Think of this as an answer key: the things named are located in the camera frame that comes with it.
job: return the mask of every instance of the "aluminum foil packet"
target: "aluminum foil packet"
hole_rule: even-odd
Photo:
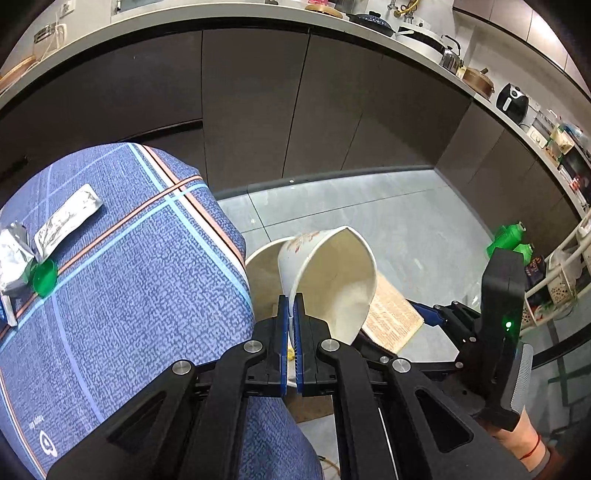
[[[14,316],[10,297],[0,294],[0,323],[6,322],[11,327],[17,326],[17,318]]]
[[[101,205],[103,201],[88,183],[76,190],[35,234],[37,261],[43,263],[60,242],[82,225]]]
[[[17,290],[29,282],[35,255],[27,229],[13,222],[0,231],[0,292]]]

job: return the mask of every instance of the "electrical outlet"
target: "electrical outlet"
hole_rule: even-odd
[[[76,0],[67,0],[61,5],[60,18],[64,18],[66,15],[71,14],[76,8]]]

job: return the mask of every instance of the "wire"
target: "wire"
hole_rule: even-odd
[[[334,463],[332,460],[328,460],[328,458],[326,458],[326,457],[323,457],[322,455],[318,455],[318,459],[319,459],[321,462],[326,462],[326,463],[328,463],[328,464],[329,464],[329,465],[330,465],[332,468],[334,468],[334,469],[336,470],[336,474],[337,474],[337,475],[339,476],[339,478],[340,478],[340,468],[339,468],[339,465],[337,465],[336,463]]]

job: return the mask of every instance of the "blue gripper pad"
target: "blue gripper pad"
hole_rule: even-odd
[[[303,361],[302,361],[302,348],[301,348],[301,333],[300,333],[300,312],[297,306],[297,302],[294,302],[294,317],[293,317],[293,341],[295,351],[295,384],[297,386],[298,393],[302,393],[304,389],[304,376],[302,372]]]
[[[279,297],[279,305],[277,311],[278,321],[281,325],[281,359],[280,359],[280,374],[281,374],[281,396],[287,394],[287,337],[289,335],[289,300],[286,296]]]

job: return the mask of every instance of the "white paper cup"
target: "white paper cup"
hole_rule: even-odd
[[[277,258],[289,236],[260,247],[246,259],[246,277],[251,291],[255,322],[277,315],[279,295],[283,294]]]
[[[290,317],[296,293],[302,293],[306,314],[326,321],[331,337],[350,345],[377,282],[374,254],[363,237],[348,226],[299,235],[284,241],[278,267]]]

